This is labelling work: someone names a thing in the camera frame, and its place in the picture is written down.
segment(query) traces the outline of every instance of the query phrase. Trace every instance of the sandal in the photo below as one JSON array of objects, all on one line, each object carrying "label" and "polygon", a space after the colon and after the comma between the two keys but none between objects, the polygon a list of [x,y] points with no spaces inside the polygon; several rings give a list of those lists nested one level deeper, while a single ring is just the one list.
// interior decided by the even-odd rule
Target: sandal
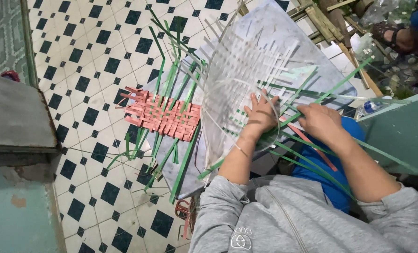
[{"label": "sandal", "polygon": [[[386,22],[381,22],[373,26],[373,28],[371,29],[371,34],[375,40],[395,50],[395,52],[397,52],[398,54],[407,55],[410,53],[410,51],[408,52],[407,50],[403,50],[397,45],[397,33],[404,28],[405,27],[403,24],[392,25]],[[393,31],[391,41],[387,41],[384,38],[384,33],[386,31]]]}]

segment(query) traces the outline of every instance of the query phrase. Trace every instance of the plastic bottle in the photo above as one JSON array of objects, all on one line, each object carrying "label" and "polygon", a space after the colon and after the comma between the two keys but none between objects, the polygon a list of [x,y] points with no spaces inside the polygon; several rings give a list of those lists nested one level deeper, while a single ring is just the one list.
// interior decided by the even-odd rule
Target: plastic bottle
[{"label": "plastic bottle", "polygon": [[[384,96],[383,99],[392,99],[391,96]],[[358,111],[361,115],[365,116],[370,113],[374,113],[376,111],[379,111],[385,107],[387,107],[389,104],[387,103],[381,103],[381,102],[372,102],[367,101],[363,105],[358,107]]]}]

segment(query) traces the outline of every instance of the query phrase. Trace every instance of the plastic bag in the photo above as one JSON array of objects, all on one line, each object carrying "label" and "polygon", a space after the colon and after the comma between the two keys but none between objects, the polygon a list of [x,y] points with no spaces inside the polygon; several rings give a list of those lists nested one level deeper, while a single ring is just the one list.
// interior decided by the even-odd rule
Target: plastic bag
[{"label": "plastic bag", "polygon": [[382,21],[408,25],[414,11],[415,0],[376,0],[361,19],[362,26],[369,26]]}]

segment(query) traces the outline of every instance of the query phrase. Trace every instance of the hand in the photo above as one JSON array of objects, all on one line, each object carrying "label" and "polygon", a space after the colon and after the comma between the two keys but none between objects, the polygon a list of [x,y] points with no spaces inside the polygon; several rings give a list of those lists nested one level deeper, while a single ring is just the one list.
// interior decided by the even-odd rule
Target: hand
[{"label": "hand", "polygon": [[301,127],[328,146],[346,132],[342,127],[340,114],[331,108],[311,103],[299,105],[297,109],[306,116],[298,119]]},{"label": "hand", "polygon": [[[267,91],[262,89],[262,92],[266,95]],[[259,138],[262,133],[267,132],[278,124],[276,122],[276,116],[274,115],[273,108],[276,101],[278,101],[279,96],[274,96],[271,99],[273,105],[271,105],[264,97],[261,95],[259,101],[256,99],[256,95],[251,93],[250,95],[252,109],[248,106],[244,106],[244,110],[248,115],[248,123],[246,123],[245,131],[248,131],[251,134],[254,134]]]}]

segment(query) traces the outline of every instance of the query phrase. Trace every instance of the sweatshirt sleeve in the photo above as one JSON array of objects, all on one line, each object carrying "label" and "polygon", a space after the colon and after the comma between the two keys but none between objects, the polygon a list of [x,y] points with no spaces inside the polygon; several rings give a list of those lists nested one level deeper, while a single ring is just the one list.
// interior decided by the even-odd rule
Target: sweatshirt sleeve
[{"label": "sweatshirt sleeve", "polygon": [[216,176],[201,194],[189,253],[227,252],[230,238],[245,204],[248,187]]},{"label": "sweatshirt sleeve", "polygon": [[418,192],[404,187],[383,197],[380,202],[359,206],[367,215],[370,225],[406,252],[418,253]]}]

